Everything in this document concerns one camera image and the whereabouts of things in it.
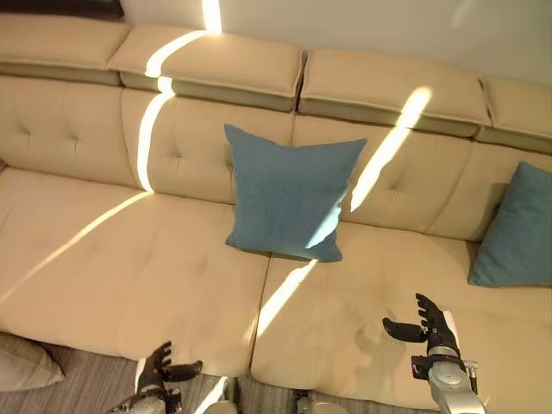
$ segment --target blue pillow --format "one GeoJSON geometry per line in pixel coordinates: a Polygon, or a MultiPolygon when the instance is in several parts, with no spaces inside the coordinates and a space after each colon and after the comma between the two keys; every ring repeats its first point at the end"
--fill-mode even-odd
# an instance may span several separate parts
{"type": "Polygon", "coordinates": [[[225,125],[237,187],[230,246],[339,261],[336,227],[366,140],[284,147],[225,125]]]}
{"type": "Polygon", "coordinates": [[[552,285],[552,173],[520,162],[470,285],[552,285]]]}

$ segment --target gray carpet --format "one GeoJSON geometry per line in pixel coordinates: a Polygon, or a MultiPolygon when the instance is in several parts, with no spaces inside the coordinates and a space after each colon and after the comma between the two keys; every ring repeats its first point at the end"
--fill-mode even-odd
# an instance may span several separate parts
{"type": "MultiPolygon", "coordinates": [[[[132,394],[136,363],[123,358],[91,354],[44,344],[66,375],[58,384],[26,392],[0,392],[2,414],[104,414],[132,394]]],[[[219,379],[201,375],[175,384],[183,395],[184,414],[194,414],[219,379]]],[[[251,377],[238,379],[242,414],[292,414],[293,392],[267,386],[251,377]]],[[[329,397],[316,399],[340,404],[349,414],[422,414],[434,411],[407,410],[367,401],[329,397]]]]}

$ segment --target sofa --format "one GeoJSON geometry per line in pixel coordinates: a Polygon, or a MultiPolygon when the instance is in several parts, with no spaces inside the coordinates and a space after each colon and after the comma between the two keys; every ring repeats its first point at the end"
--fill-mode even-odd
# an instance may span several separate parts
{"type": "Polygon", "coordinates": [[[418,323],[421,292],[454,314],[489,412],[551,412],[552,291],[467,282],[519,161],[552,171],[551,93],[399,54],[2,14],[0,331],[135,360],[171,340],[208,374],[435,409],[411,377],[423,347],[381,326],[418,323]],[[367,139],[341,261],[225,244],[224,124],[288,146],[367,139]]]}

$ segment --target throw pillow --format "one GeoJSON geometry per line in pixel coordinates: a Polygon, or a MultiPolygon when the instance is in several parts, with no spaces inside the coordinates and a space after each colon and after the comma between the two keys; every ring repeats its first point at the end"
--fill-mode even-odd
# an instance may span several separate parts
{"type": "Polygon", "coordinates": [[[341,202],[366,140],[285,147],[230,125],[224,130],[237,187],[227,244],[339,261],[341,202]]]}
{"type": "Polygon", "coordinates": [[[471,285],[552,285],[552,173],[520,162],[470,274],[471,285]]]}
{"type": "Polygon", "coordinates": [[[50,386],[63,378],[60,367],[43,347],[0,332],[0,392],[50,386]]]}

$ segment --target white wall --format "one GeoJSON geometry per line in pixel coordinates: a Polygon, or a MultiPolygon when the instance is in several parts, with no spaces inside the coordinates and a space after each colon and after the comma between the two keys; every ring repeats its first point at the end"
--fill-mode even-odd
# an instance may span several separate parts
{"type": "MultiPolygon", "coordinates": [[[[219,0],[223,30],[444,60],[552,84],[552,0],[219,0]]],[[[203,28],[201,0],[122,0],[131,23],[203,28]]]]}

